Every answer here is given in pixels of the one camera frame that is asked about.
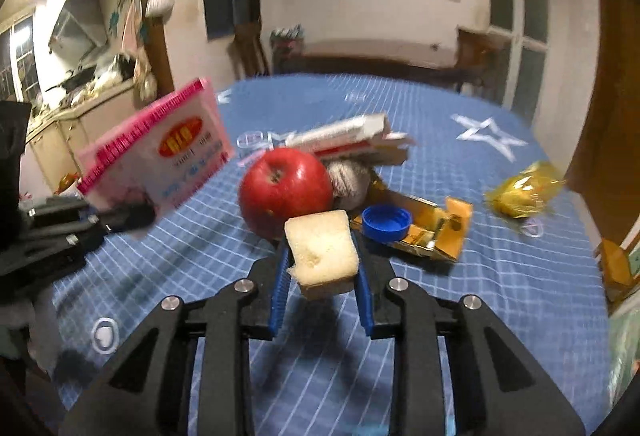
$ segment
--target blue tablecloth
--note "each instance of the blue tablecloth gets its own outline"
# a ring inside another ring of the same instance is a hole
[[[399,255],[392,260],[396,273],[437,297],[480,295],[558,384],[587,431],[595,429],[607,408],[607,315],[596,262],[570,197],[562,193],[554,212],[540,217],[540,237],[516,233],[483,202],[485,191],[545,157],[516,116],[417,83],[342,75],[243,81],[219,102],[232,140],[247,131],[281,134],[386,112],[394,130],[417,141],[402,167],[380,170],[389,186],[441,205],[449,195],[474,205],[460,262],[444,268],[427,263],[423,270]],[[239,215],[236,188],[243,173],[231,161],[144,239],[108,238],[84,270],[55,285],[64,340],[56,380],[66,406],[108,358],[92,345],[100,318],[112,319],[123,339],[164,296],[210,296],[271,252]],[[277,339],[252,341],[250,349],[257,434],[383,434],[393,345],[367,339],[353,293],[308,302],[292,286]],[[199,379],[196,363],[193,399]],[[448,397],[449,384],[445,375]],[[450,400],[447,413],[452,415]]]

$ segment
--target cardboard box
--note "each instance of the cardboard box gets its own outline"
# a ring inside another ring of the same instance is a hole
[[[286,146],[311,152],[322,161],[348,158],[370,166],[402,165],[407,147],[415,142],[407,134],[393,132],[386,114],[356,116],[296,134]]]
[[[407,236],[389,246],[418,257],[450,262],[458,260],[469,229],[472,204],[447,197],[446,210],[443,210],[426,199],[390,191],[376,175],[369,187],[365,204],[351,214],[351,228],[362,231],[362,211],[381,203],[406,209],[414,217]]]

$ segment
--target wooden furniture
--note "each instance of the wooden furniture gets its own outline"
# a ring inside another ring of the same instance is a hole
[[[255,76],[269,76],[269,64],[262,49],[260,32],[262,24],[260,22],[249,22],[248,24],[238,24],[235,27],[236,38],[234,44],[242,62],[244,75],[247,78]]]
[[[502,104],[510,46],[508,38],[458,29],[456,67],[468,75],[474,96]]]
[[[302,53],[283,58],[277,72],[368,74],[450,89],[469,77],[466,69],[456,67],[455,51],[437,44],[400,40],[326,40],[306,44]]]
[[[566,174],[600,234],[616,244],[622,244],[640,215],[639,35],[640,0],[600,0],[596,80]]]
[[[598,266],[602,272],[602,281],[612,314],[640,285],[640,275],[631,273],[629,254],[640,242],[640,233],[627,249],[620,248],[616,243],[602,239],[594,252],[600,256]]]
[[[61,111],[27,135],[27,143],[51,192],[67,174],[82,173],[78,154],[138,109],[132,81],[106,89],[97,98]]]

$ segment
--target ceiling light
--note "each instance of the ceiling light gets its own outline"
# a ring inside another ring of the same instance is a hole
[[[20,46],[29,40],[31,37],[31,26],[25,26],[21,30],[14,33],[14,50],[17,50]]]

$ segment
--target yellow packaging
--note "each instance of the yellow packaging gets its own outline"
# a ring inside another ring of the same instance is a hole
[[[473,206],[470,203],[447,197],[446,210],[443,210],[426,199],[390,191],[374,171],[371,171],[371,177],[364,205],[350,214],[351,228],[362,231],[362,210],[366,207],[389,203],[408,210],[414,219],[406,237],[389,246],[418,257],[458,260],[471,223]]]
[[[544,210],[563,185],[551,163],[538,161],[484,196],[494,212],[519,219]]]

